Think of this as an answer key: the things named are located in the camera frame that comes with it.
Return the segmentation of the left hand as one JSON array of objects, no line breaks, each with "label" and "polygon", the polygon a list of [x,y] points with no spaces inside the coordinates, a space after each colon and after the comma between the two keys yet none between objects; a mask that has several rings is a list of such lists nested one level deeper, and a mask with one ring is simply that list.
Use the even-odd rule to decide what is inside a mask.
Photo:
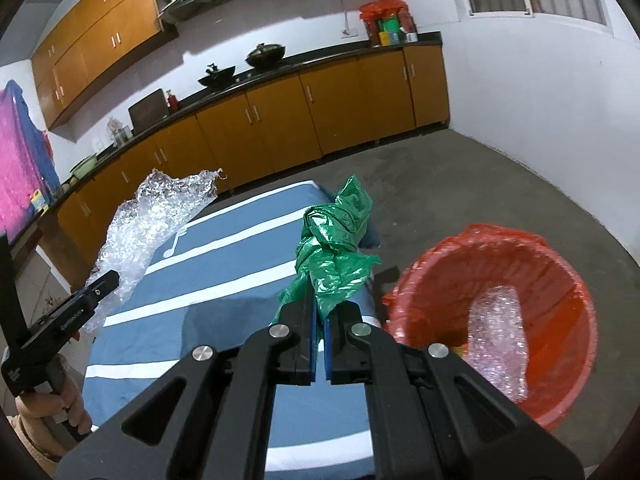
[{"label": "left hand", "polygon": [[29,434],[40,437],[51,430],[49,425],[67,422],[84,436],[92,429],[92,420],[81,394],[68,374],[66,359],[56,356],[44,370],[43,383],[28,387],[16,399],[21,422]]}]

